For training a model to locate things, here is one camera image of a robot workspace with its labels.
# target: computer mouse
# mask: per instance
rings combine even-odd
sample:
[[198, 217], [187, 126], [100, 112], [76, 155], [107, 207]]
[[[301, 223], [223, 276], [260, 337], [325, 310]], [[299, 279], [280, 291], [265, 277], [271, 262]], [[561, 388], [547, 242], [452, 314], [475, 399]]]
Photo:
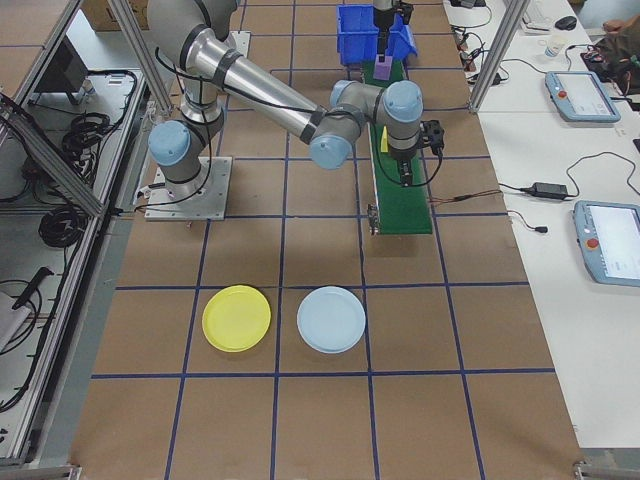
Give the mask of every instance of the computer mouse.
[[569, 15], [568, 17], [562, 17], [554, 25], [558, 30], [573, 30], [576, 28], [578, 19]]

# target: metal mounting plate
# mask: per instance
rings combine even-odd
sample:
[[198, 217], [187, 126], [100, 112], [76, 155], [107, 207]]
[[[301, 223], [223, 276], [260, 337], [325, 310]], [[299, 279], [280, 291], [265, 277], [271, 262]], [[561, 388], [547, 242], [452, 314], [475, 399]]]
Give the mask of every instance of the metal mounting plate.
[[[202, 168], [209, 168], [209, 157], [200, 157]], [[213, 157], [211, 172], [199, 194], [184, 202], [158, 207], [148, 207], [145, 218], [148, 221], [191, 221], [191, 220], [224, 220], [227, 207], [227, 194], [231, 177], [231, 157]], [[164, 175], [158, 169], [154, 183], [164, 182]], [[149, 205], [173, 202], [164, 189], [151, 191]]]
[[242, 30], [242, 31], [231, 31], [229, 35], [233, 37], [236, 42], [236, 50], [238, 50], [245, 57], [249, 55], [249, 43], [251, 42], [251, 32]]

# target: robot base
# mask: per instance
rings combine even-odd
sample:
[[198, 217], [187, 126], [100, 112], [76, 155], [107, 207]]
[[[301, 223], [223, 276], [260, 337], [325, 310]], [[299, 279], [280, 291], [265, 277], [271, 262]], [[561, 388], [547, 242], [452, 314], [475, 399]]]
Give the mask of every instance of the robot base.
[[[232, 162], [231, 157], [213, 157], [209, 178], [199, 193], [184, 202], [149, 207], [145, 212], [145, 219], [150, 222], [224, 220]], [[206, 171], [209, 168], [209, 157], [200, 157], [200, 163]], [[158, 169], [154, 183], [162, 182], [164, 175]], [[149, 197], [149, 205], [173, 201], [175, 199], [164, 188], [152, 190]]]

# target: power adapter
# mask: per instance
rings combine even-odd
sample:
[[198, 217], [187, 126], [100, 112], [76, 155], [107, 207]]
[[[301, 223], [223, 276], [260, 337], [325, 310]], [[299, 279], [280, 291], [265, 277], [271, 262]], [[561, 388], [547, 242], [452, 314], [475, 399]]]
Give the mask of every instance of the power adapter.
[[452, 7], [486, 7], [487, 2], [485, 0], [449, 0]]
[[564, 200], [569, 196], [567, 186], [559, 183], [535, 182], [529, 188], [521, 188], [520, 191], [532, 197], [550, 198], [552, 200]]
[[[478, 82], [479, 75], [480, 75], [479, 73], [476, 73], [475, 75], [471, 75], [470, 77], [467, 78], [467, 83], [469, 85], [475, 85]], [[503, 80], [504, 79], [500, 77], [500, 74], [496, 72], [495, 76], [493, 77], [493, 81], [491, 82], [491, 86], [494, 87], [496, 85], [500, 85]]]

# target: yellow plate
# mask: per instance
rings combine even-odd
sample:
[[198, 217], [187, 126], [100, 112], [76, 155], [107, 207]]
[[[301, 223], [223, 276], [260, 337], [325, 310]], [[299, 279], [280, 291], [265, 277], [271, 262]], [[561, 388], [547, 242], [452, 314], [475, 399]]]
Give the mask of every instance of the yellow plate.
[[269, 330], [269, 302], [255, 288], [235, 285], [213, 296], [202, 315], [207, 341], [223, 352], [242, 352], [256, 345]]

